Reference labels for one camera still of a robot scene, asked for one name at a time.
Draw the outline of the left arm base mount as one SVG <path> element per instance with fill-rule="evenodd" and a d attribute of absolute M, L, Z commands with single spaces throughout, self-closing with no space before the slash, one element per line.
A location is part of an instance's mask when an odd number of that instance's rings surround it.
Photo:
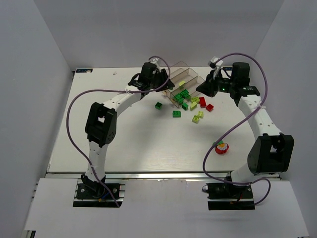
<path fill-rule="evenodd" d="M 106 183 L 106 186 L 112 192 L 114 199 L 109 191 L 103 186 L 98 192 L 88 188 L 82 182 L 77 183 L 73 199 L 73 207 L 81 208 L 119 208 L 122 205 L 125 196 L 124 183 Z"/>

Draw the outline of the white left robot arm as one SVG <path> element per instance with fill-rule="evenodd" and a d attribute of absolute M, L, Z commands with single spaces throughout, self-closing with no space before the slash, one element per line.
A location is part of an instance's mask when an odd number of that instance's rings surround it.
<path fill-rule="evenodd" d="M 123 93 L 99 104 L 91 105 L 85 132 L 89 141 L 89 167 L 81 175 L 83 184 L 94 192 L 103 186 L 105 181 L 105 161 L 108 145 L 116 135 L 117 118 L 134 103 L 143 99 L 148 90 L 156 89 L 166 83 L 160 91 L 174 87 L 167 79 L 165 69 L 161 69 L 158 58 L 152 58 L 143 64 L 141 72 L 132 77 Z"/>

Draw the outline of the red yellow green lego stack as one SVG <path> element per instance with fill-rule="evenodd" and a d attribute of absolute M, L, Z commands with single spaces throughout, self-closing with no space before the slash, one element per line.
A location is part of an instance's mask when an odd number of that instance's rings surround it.
<path fill-rule="evenodd" d="M 184 81 L 184 80 L 179 82 L 179 88 L 183 88 L 185 86 L 185 84 L 186 84 L 186 81 Z"/>

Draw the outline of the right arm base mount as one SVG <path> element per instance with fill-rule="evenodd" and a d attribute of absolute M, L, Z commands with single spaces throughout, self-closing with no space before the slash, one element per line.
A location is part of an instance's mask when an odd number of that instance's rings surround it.
<path fill-rule="evenodd" d="M 208 195 L 210 211 L 255 210 L 251 186 L 206 183 L 202 192 Z"/>

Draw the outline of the red flower toy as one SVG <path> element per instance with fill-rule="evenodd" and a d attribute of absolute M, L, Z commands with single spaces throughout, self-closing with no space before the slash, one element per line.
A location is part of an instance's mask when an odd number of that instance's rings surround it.
<path fill-rule="evenodd" d="M 229 149 L 229 145 L 227 143 L 221 143 L 216 145 L 215 152 L 217 154 L 225 154 Z"/>

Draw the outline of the green stepped lego brick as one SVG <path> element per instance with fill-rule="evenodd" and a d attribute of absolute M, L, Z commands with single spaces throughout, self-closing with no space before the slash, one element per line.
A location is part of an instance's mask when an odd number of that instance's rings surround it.
<path fill-rule="evenodd" d="M 182 96 L 182 98 L 186 99 L 186 100 L 190 100 L 191 96 L 189 94 L 189 92 L 187 90 L 183 90 L 180 95 Z"/>

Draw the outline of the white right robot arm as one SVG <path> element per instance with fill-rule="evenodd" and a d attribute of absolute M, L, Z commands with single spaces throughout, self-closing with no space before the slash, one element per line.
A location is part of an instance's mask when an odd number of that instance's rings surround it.
<path fill-rule="evenodd" d="M 228 93 L 244 114 L 253 132 L 255 142 L 247 156 L 247 162 L 227 176 L 226 182 L 246 185 L 263 175 L 286 172 L 289 168 L 294 138 L 286 135 L 275 125 L 263 106 L 264 98 L 255 86 L 250 85 L 250 66 L 235 62 L 229 78 L 221 74 L 222 61 L 214 58 L 209 62 L 211 72 L 197 91 L 214 97 L 217 92 Z"/>

